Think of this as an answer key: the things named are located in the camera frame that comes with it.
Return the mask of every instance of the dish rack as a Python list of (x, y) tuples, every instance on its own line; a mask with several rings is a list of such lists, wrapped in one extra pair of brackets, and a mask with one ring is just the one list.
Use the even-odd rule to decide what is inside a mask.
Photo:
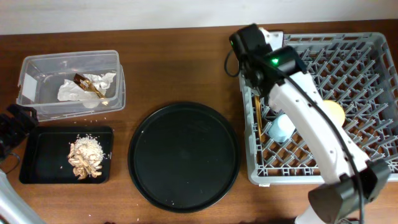
[[(343, 129), (371, 160), (384, 159), (398, 180), (398, 76), (386, 38), (380, 33), (287, 34), (284, 45), (296, 49), (324, 100), (339, 103)], [(249, 180), (270, 184), (321, 184), (317, 163), (298, 132), (283, 143), (267, 134), (272, 111), (261, 99), (263, 129), (258, 130), (254, 95), (239, 76), (245, 115)], [(265, 135), (260, 142), (259, 132)]]

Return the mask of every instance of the black baking tray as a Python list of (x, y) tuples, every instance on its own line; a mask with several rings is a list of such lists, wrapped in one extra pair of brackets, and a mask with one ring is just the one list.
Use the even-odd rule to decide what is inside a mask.
[(240, 147), (219, 112), (199, 103), (176, 103), (140, 124), (128, 164), (134, 184), (151, 204), (171, 212), (197, 212), (232, 187)]
[[(68, 162), (70, 143), (76, 137), (91, 134), (105, 153), (102, 175), (78, 180)], [(113, 132), (107, 126), (37, 127), (29, 135), (19, 180), (23, 184), (100, 184), (109, 179), (113, 146)]]

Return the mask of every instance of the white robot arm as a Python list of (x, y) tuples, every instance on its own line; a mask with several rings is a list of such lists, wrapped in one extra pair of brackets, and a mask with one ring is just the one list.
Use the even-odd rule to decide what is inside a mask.
[[(39, 124), (36, 110), (33, 108), (10, 105), (7, 110), (13, 116), (0, 114), (0, 162), (12, 154), (11, 151)], [(33, 209), (18, 196), (1, 169), (0, 217), (5, 218), (7, 223), (44, 223)]]
[(371, 162), (333, 121), (297, 52), (282, 47), (281, 33), (269, 33), (252, 24), (231, 35), (229, 41), (239, 61), (239, 72), (231, 75), (226, 69), (231, 51), (224, 64), (227, 74), (241, 74), (255, 94), (290, 118), (325, 180), (325, 185), (308, 193), (311, 206), (295, 223), (338, 223), (372, 202), (387, 182), (387, 164), (383, 160)]

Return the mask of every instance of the green indicator light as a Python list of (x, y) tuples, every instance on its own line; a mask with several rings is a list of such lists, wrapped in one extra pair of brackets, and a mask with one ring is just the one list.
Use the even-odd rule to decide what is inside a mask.
[(271, 62), (272, 62), (274, 65), (277, 65), (278, 62), (279, 62), (279, 59), (274, 58), (274, 59), (271, 60)]

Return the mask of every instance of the wooden table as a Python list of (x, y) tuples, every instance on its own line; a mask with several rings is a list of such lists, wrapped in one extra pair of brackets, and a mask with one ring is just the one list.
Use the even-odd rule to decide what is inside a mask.
[[(286, 33), (381, 32), (398, 65), (398, 20), (265, 25)], [(122, 30), (0, 36), (0, 108), (15, 103), (24, 57), (29, 55), (117, 50), (126, 77), (127, 100), (122, 111), (45, 122), (41, 125), (109, 125), (114, 131), (110, 180), (101, 185), (22, 185), (19, 166), (8, 175), (16, 192), (48, 223), (250, 223), (295, 217), (308, 206), (307, 192), (315, 185), (272, 185), (248, 181), (244, 155), (244, 113), (237, 78), (227, 77), (223, 60), (230, 50), (228, 36), (238, 27)], [(229, 193), (203, 211), (177, 214), (147, 202), (127, 169), (129, 142), (150, 112), (175, 101), (195, 101), (224, 115), (242, 147), (241, 170)], [(23, 155), (25, 142), (15, 152)], [(8, 158), (6, 166), (13, 159)], [(398, 222), (398, 184), (389, 183), (366, 207), (367, 223)]]

